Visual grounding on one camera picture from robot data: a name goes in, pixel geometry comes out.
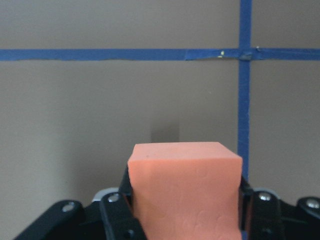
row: blue tape line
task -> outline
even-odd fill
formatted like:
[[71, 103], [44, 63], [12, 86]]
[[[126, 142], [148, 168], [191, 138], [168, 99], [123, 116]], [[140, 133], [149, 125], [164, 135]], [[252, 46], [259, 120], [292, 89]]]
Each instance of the blue tape line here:
[[0, 61], [15, 60], [186, 60], [186, 49], [2, 49]]
[[320, 60], [318, 48], [223, 49], [0, 49], [0, 61], [189, 61], [210, 58], [251, 60]]
[[243, 159], [242, 175], [249, 177], [250, 60], [252, 0], [240, 1], [239, 80], [238, 80], [238, 154]]
[[248, 239], [248, 234], [246, 231], [241, 232], [242, 240], [247, 240]]
[[240, 1], [240, 26], [239, 26], [239, 48], [249, 49], [251, 47], [251, 15], [252, 0]]
[[253, 48], [252, 60], [320, 60], [317, 48]]
[[242, 175], [249, 177], [250, 61], [239, 61], [238, 154], [243, 158]]
[[238, 58], [239, 50], [227, 49], [0, 49], [0, 61], [188, 61], [207, 58]]

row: gray wall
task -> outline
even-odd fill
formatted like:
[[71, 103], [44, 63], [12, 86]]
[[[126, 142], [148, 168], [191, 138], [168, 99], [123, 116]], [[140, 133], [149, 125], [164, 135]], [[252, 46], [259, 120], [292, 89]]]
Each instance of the gray wall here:
[[[252, 44], [320, 48], [320, 1], [253, 1]], [[236, 0], [0, 2], [0, 48], [236, 48]], [[319, 62], [255, 61], [250, 183], [320, 196]], [[235, 60], [0, 62], [0, 239], [118, 186], [136, 143], [237, 151]]]

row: screw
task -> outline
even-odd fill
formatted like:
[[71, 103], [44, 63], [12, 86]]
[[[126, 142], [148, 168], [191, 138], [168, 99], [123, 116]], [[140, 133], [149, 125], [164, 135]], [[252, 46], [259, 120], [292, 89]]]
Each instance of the screw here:
[[218, 56], [218, 58], [223, 58], [225, 55], [225, 51], [221, 51], [220, 56]]
[[262, 200], [262, 201], [270, 201], [271, 200], [271, 194], [268, 193], [268, 192], [260, 192], [259, 193], [259, 198]]
[[133, 239], [135, 236], [135, 232], [131, 229], [128, 229], [123, 236], [125, 239]]
[[268, 239], [272, 239], [271, 237], [272, 237], [273, 234], [274, 234], [274, 232], [273, 232], [270, 228], [268, 228], [268, 227], [264, 227], [264, 228], [262, 228], [262, 230], [261, 230], [261, 235], [262, 235], [263, 237], [265, 237], [265, 238], [268, 237]]
[[68, 202], [66, 205], [63, 206], [62, 212], [70, 212], [75, 208], [75, 203], [73, 201]]
[[108, 202], [113, 203], [119, 200], [119, 194], [118, 193], [113, 193], [111, 196], [108, 197]]
[[306, 205], [311, 209], [320, 209], [320, 203], [315, 199], [308, 199]]

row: orange foam block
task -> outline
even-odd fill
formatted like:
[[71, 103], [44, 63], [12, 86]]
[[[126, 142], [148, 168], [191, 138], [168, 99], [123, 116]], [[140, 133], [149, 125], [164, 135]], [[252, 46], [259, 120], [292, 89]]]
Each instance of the orange foam block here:
[[220, 143], [137, 144], [128, 172], [148, 240], [241, 240], [242, 159]]

